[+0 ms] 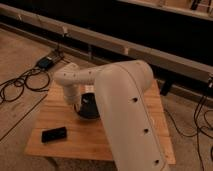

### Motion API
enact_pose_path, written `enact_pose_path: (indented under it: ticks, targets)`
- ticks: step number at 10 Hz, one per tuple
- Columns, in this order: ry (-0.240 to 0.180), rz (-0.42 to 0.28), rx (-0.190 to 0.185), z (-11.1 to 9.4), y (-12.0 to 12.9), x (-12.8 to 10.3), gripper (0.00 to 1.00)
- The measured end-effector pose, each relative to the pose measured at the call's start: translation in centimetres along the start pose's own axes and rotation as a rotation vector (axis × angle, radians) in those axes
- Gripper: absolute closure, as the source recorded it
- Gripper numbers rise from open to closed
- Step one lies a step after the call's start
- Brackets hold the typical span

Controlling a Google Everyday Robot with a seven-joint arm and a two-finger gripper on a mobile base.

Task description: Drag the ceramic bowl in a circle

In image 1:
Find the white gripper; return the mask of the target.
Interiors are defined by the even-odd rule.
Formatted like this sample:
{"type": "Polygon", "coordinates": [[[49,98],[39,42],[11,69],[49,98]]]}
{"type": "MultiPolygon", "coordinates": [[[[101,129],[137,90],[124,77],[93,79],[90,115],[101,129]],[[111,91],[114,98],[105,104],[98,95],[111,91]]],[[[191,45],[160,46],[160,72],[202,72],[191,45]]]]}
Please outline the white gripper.
{"type": "Polygon", "coordinates": [[[81,103],[81,90],[78,85],[65,86],[63,92],[64,99],[69,105],[79,105],[81,103]]]}

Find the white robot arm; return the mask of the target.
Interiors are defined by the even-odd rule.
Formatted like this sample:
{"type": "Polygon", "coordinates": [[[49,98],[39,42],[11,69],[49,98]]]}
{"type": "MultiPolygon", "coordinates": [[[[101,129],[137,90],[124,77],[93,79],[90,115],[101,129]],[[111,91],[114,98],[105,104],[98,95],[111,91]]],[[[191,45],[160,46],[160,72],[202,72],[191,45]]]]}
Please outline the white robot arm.
{"type": "Polygon", "coordinates": [[[87,69],[70,63],[54,74],[69,104],[80,102],[81,85],[94,87],[95,101],[118,171],[170,171],[144,101],[153,72],[142,60],[87,69]]]}

